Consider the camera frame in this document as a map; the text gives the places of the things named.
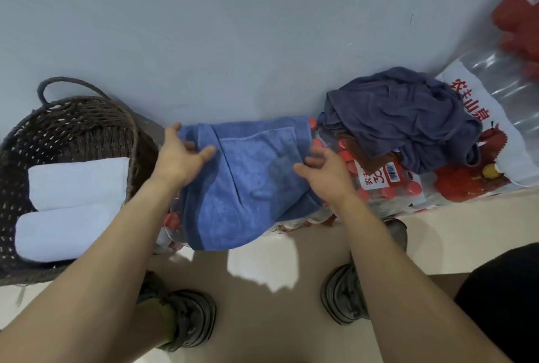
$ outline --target shoe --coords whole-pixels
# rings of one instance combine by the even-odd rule
[[[383,220],[395,242],[404,250],[408,247],[406,224],[397,219]],[[369,319],[367,303],[361,291],[354,262],[334,269],[326,278],[320,291],[326,311],[335,322],[349,325],[364,318]]]
[[[207,293],[183,289],[166,292],[163,281],[152,271],[147,271],[142,282],[137,303],[158,298],[176,312],[177,327],[174,340],[158,348],[172,353],[180,347],[195,347],[208,341],[213,332],[217,306]]]

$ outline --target forearm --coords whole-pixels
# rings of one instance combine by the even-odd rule
[[[387,363],[508,362],[503,353],[394,243],[359,198],[336,209]]]
[[[170,184],[147,180],[96,242],[2,332],[0,360],[101,361],[131,317],[174,194]]]

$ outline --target brown basket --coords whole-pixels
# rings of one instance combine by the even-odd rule
[[[49,103],[43,92],[54,82],[83,85],[100,96]],[[15,223],[22,214],[36,211],[29,199],[29,167],[129,157],[129,200],[152,174],[157,160],[155,143],[137,126],[129,108],[97,87],[54,77],[39,84],[37,95],[43,106],[24,118],[0,145],[0,286],[51,281],[72,262],[34,263],[15,251]]]

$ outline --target white wall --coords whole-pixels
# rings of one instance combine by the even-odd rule
[[[439,69],[498,1],[0,0],[0,136],[56,75],[163,124],[314,114],[356,76]]]

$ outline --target rolled white towel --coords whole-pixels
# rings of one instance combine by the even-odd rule
[[[122,201],[23,214],[15,225],[15,251],[24,259],[78,258],[108,227]]]
[[[128,172],[127,157],[33,166],[30,201],[39,211],[124,201]]]

